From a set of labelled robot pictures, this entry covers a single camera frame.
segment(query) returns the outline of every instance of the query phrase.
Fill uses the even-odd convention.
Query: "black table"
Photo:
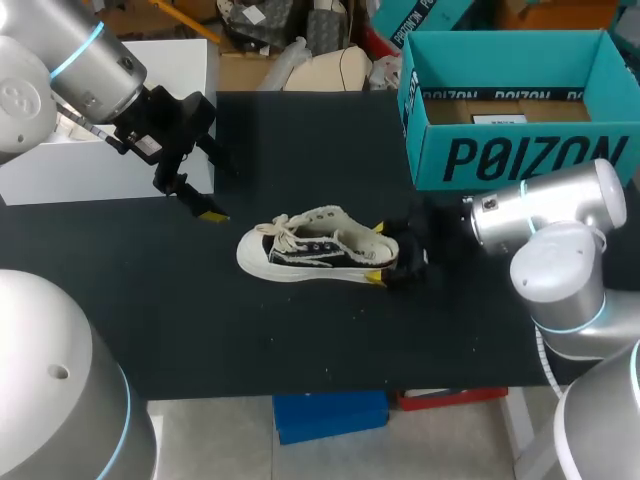
[[[144,398],[545,384],[508,258],[393,294],[273,284],[237,266],[241,236],[280,213],[337,204],[375,225],[406,211],[415,192],[393,94],[221,94],[219,115],[248,172],[217,179],[227,225],[163,198],[0,208],[0,266],[75,298]],[[640,290],[635,190],[628,200],[605,279]],[[591,364],[554,366],[566,383]]]

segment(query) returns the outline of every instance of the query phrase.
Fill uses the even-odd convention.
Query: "paper label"
[[[145,135],[136,142],[138,147],[145,155],[151,156],[156,152],[162,150],[162,145],[156,142],[150,135]]]
[[[245,8],[242,13],[244,13],[244,16],[247,17],[249,21],[254,25],[259,24],[261,21],[267,18],[264,16],[264,13],[262,13],[260,9],[255,5]]]
[[[524,115],[474,115],[473,123],[481,125],[527,123],[527,117],[525,117]]]

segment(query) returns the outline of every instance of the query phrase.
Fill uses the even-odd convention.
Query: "plastic bag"
[[[306,46],[307,41],[304,38],[296,38],[296,41],[285,48],[282,55],[274,62],[271,70],[257,90],[260,92],[282,90],[287,80],[289,80],[293,69],[311,58],[311,50],[306,48]]]
[[[369,15],[369,18],[373,18],[379,9],[380,0],[367,0],[367,14]]]
[[[397,90],[400,85],[402,58],[388,55],[376,60],[369,75],[371,90]]]

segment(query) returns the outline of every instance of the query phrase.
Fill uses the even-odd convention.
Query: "white shoelace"
[[[309,218],[297,216],[289,219],[288,215],[280,215],[273,219],[273,223],[262,223],[256,226],[256,230],[264,235],[273,237],[273,246],[281,252],[306,251],[306,245],[298,245],[295,231],[309,223]]]

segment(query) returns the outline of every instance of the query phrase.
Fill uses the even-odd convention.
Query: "white cable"
[[[540,357],[540,365],[542,365],[542,369],[544,370],[544,374],[547,377],[547,381],[549,382],[549,385],[555,392],[556,396],[558,398],[561,398],[562,390],[560,389],[560,386],[558,385],[556,377],[553,375],[553,372],[551,371],[551,367],[549,366],[549,360],[547,359],[547,352],[544,349],[544,339],[542,338],[542,333],[540,333],[540,330],[538,329],[538,327],[535,327],[535,329],[536,329],[536,342],[538,344],[538,356]]]

